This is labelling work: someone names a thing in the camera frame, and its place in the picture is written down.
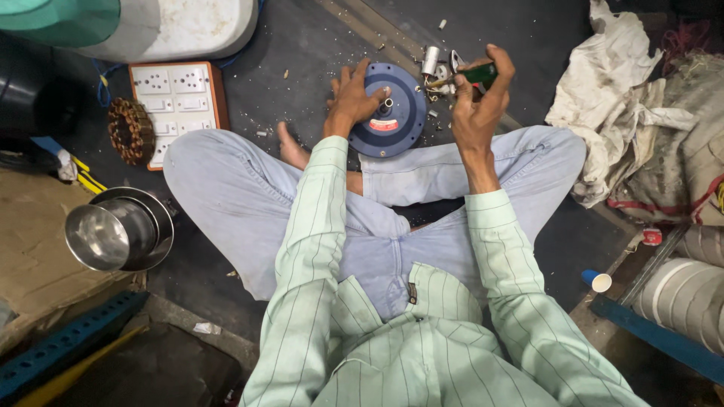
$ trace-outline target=cardboard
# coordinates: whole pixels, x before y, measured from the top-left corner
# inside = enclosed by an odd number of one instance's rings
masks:
[[[124,290],[135,274],[90,270],[66,246],[65,217],[92,193],[47,175],[6,169],[0,169],[0,185],[0,298],[18,314],[0,328],[3,354],[28,333]]]

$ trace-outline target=man's left hand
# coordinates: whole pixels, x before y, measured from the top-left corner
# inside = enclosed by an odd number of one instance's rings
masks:
[[[367,65],[369,65],[369,58],[362,59],[354,73],[351,72],[351,68],[343,67],[342,77],[332,79],[334,100],[327,101],[329,116],[324,122],[323,138],[331,135],[347,138],[352,126],[368,119],[390,96],[391,90],[388,86],[377,89],[372,96],[367,96],[364,89]]]

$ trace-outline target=screwdriver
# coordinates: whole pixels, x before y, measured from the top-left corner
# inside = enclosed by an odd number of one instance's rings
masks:
[[[493,82],[495,81],[495,78],[497,77],[497,69],[495,68],[494,62],[479,65],[469,70],[461,70],[458,73],[465,76],[465,78],[470,83],[480,83],[481,85],[483,85],[483,88],[485,88],[486,91],[490,89],[490,87],[493,85]],[[428,89],[438,88],[443,85],[449,85],[454,83],[455,76],[451,75],[448,79],[437,80],[433,83],[425,85],[425,87]]]

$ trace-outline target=blue paper cup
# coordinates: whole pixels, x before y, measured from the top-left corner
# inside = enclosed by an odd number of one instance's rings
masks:
[[[584,282],[593,288],[593,291],[597,293],[603,293],[611,288],[611,276],[608,274],[601,274],[595,270],[584,270],[581,273],[581,278]]]

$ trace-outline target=capacitor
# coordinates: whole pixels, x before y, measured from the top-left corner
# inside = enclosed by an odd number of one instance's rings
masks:
[[[423,75],[435,75],[435,67],[437,67],[437,57],[439,55],[439,48],[436,46],[427,47],[427,51],[425,51],[425,60],[422,61]]]

